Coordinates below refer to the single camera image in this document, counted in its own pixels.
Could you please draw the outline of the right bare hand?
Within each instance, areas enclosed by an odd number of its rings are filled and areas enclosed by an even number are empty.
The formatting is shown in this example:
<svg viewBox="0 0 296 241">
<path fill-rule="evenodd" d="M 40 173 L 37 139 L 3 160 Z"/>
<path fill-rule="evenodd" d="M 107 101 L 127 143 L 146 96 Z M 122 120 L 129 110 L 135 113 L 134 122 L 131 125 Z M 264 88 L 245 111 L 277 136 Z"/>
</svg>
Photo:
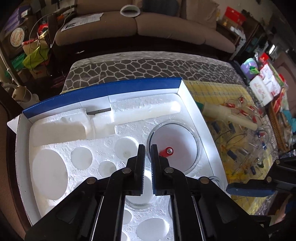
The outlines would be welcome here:
<svg viewBox="0 0 296 241">
<path fill-rule="evenodd" d="M 285 208 L 286 208 L 286 205 L 288 204 L 291 197 L 292 197 L 292 195 L 289 195 L 286 198 L 286 200 L 283 202 L 281 207 L 275 212 L 274 215 L 271 216 L 271 224 L 270 225 L 277 224 L 277 223 L 281 222 L 282 220 L 284 220 L 284 218 L 285 218 Z"/>
</svg>

